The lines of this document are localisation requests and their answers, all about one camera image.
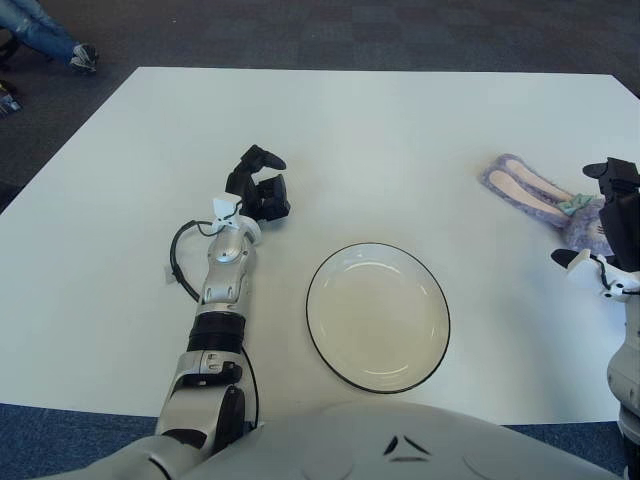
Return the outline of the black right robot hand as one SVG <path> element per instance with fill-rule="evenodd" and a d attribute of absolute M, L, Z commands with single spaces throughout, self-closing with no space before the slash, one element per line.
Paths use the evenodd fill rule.
<path fill-rule="evenodd" d="M 639 270 L 639 172 L 632 162 L 609 157 L 583 173 L 598 182 L 600 196 L 575 209 L 563 230 L 564 249 L 551 253 L 567 267 L 583 249 L 626 271 Z"/>

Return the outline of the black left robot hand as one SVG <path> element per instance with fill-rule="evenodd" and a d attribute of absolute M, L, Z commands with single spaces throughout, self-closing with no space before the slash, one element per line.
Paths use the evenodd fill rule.
<path fill-rule="evenodd" d="M 239 213 L 256 222 L 270 222 L 287 217 L 291 205 L 284 176 L 278 174 L 255 182 L 253 175 L 263 168 L 284 171 L 286 163 L 277 155 L 258 145 L 252 145 L 228 175 L 225 192 L 239 196 Z"/>

